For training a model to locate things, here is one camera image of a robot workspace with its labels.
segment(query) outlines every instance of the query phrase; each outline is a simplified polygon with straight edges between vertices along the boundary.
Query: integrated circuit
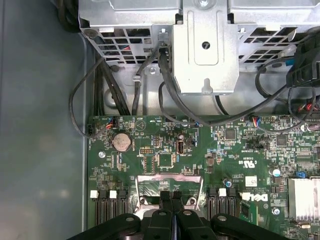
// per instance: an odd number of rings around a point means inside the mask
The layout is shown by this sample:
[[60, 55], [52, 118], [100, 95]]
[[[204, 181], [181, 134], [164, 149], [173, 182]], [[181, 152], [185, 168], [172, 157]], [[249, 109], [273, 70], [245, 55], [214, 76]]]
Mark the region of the integrated circuit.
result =
[[224, 131], [225, 140], [236, 140], [236, 130], [233, 128], [227, 128]]
[[171, 168], [172, 155], [171, 154], [159, 154], [158, 155], [158, 167], [159, 168]]
[[276, 145], [278, 147], [286, 147], [287, 141], [288, 141], [287, 135], [280, 134], [276, 136]]

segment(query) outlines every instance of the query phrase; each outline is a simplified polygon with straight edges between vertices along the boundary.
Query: ram slot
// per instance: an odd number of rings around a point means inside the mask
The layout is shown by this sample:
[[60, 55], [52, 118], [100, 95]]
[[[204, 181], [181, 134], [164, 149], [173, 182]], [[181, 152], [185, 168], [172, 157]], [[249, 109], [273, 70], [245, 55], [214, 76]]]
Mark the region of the ram slot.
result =
[[218, 200], [218, 213], [219, 214], [227, 214], [227, 201], [224, 196], [219, 197]]
[[107, 216], [106, 216], [106, 200], [102, 199], [101, 200], [101, 223], [104, 223], [107, 221]]
[[238, 217], [237, 198], [230, 196], [228, 198], [228, 214], [234, 217]]
[[207, 205], [207, 210], [206, 210], [206, 219], [211, 220], [211, 218], [217, 214], [217, 204], [218, 200], [216, 196], [213, 197], [207, 197], [206, 200], [206, 205]]
[[119, 215], [128, 213], [128, 199], [119, 199]]
[[103, 223], [103, 208], [101, 200], [95, 201], [95, 225], [99, 225]]

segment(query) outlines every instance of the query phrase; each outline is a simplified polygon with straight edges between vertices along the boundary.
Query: metal heatsink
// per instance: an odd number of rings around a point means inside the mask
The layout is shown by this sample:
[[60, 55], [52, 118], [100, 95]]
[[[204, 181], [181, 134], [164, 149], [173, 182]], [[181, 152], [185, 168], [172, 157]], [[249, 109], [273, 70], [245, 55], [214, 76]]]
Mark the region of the metal heatsink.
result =
[[320, 220], [320, 178], [289, 179], [289, 215], [297, 221]]

